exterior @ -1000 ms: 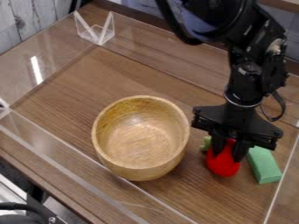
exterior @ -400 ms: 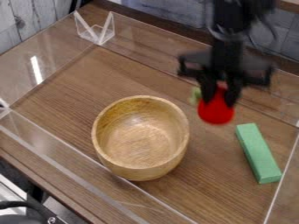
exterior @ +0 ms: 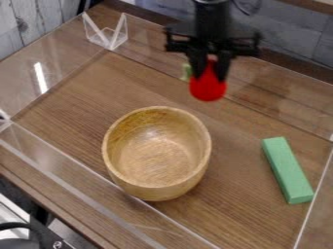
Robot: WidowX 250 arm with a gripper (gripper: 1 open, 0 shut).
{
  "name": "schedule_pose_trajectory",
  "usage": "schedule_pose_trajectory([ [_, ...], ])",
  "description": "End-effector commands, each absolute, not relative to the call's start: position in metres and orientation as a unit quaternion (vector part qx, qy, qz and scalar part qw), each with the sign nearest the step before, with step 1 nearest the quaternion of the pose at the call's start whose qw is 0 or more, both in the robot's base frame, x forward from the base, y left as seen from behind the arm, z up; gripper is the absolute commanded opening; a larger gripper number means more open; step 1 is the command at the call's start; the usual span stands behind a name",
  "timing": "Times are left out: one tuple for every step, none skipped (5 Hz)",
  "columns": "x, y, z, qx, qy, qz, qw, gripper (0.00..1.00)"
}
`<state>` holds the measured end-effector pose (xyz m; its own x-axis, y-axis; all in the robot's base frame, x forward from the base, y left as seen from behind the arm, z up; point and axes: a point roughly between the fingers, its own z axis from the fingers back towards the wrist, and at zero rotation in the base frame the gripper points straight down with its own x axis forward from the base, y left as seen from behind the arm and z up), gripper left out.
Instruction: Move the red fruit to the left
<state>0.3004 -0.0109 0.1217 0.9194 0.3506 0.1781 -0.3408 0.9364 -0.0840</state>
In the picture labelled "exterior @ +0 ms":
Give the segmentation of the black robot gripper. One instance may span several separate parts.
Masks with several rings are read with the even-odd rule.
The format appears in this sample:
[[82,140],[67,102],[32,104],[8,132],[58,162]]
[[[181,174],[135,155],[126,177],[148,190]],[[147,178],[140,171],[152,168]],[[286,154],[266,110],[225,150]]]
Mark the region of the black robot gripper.
[[[199,78],[207,67],[207,53],[217,54],[215,75],[219,81],[227,76],[234,56],[261,54],[262,34],[251,26],[233,21],[225,27],[197,29],[194,20],[164,26],[166,51],[189,54],[193,75]],[[189,52],[190,48],[203,49]]]

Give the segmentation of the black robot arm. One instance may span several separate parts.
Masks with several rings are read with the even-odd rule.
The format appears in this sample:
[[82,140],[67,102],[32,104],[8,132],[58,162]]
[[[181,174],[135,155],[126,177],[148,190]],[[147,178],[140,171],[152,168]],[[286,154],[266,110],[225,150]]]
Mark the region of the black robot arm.
[[261,32],[233,20],[231,0],[191,0],[194,17],[164,26],[166,51],[183,53],[199,79],[215,56],[214,76],[222,82],[227,77],[231,60],[237,56],[261,54]]

